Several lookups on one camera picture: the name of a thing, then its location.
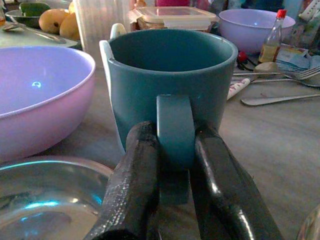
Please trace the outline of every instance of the fork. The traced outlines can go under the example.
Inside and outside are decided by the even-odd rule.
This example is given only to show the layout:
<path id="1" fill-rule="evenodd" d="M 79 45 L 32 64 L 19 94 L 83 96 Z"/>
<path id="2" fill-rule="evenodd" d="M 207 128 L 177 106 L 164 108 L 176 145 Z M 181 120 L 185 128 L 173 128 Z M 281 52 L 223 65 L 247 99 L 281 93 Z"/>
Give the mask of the fork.
<path id="1" fill-rule="evenodd" d="M 252 75 L 284 75 L 289 79 L 305 80 L 320 74 L 320 66 L 299 72 L 236 72 L 233 76 L 252 76 Z"/>

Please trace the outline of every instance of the red bottle cap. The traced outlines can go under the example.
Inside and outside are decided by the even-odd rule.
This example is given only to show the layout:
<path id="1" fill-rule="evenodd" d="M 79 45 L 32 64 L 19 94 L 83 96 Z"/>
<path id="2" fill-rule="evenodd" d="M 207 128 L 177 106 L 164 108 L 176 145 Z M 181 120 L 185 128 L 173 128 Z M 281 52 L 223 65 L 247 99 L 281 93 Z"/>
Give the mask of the red bottle cap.
<path id="1" fill-rule="evenodd" d="M 277 14 L 276 14 L 276 18 L 277 19 L 284 19 L 286 17 L 286 14 L 287 14 L 287 10 L 279 9 Z"/>

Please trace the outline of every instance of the container lid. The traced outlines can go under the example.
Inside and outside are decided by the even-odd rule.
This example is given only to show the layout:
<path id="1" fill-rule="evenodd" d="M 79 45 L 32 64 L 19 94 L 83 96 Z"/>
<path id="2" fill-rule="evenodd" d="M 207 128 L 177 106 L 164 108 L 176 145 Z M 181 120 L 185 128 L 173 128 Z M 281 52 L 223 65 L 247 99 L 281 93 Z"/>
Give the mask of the container lid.
<path id="1" fill-rule="evenodd" d="M 146 6 L 129 13 L 132 23 L 142 18 L 152 24 L 164 24 L 166 28 L 206 30 L 219 18 L 214 13 L 190 6 Z"/>

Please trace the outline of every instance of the pink bowl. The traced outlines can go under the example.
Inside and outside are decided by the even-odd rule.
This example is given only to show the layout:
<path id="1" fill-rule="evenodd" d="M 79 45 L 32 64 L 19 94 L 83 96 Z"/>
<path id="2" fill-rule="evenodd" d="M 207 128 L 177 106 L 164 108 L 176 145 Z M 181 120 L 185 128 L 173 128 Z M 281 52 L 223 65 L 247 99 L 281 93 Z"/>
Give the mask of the pink bowl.
<path id="1" fill-rule="evenodd" d="M 0 162 L 39 153 L 73 132 L 94 91 L 94 59 L 52 46 L 0 49 Z"/>
<path id="2" fill-rule="evenodd" d="M 230 9 L 220 12 L 219 32 L 239 51 L 259 53 L 276 20 L 276 12 L 256 9 Z M 282 36 L 288 35 L 296 21 L 286 16 Z"/>

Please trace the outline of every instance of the glass bottle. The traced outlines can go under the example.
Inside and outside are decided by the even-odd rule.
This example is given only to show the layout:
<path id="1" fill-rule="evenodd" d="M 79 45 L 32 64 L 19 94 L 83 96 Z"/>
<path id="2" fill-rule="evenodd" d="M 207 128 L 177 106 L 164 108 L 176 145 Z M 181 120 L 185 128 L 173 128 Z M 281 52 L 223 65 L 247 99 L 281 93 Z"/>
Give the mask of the glass bottle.
<path id="1" fill-rule="evenodd" d="M 284 23 L 286 13 L 287 10 L 278 10 L 271 32 L 264 40 L 259 55 L 259 63 L 276 61 L 276 57 L 282 42 L 282 25 Z"/>
<path id="2" fill-rule="evenodd" d="M 5 16 L 3 7 L 4 7 L 3 2 L 2 0 L 0 0 L 0 27 L 5 25 L 6 23 L 6 16 Z"/>

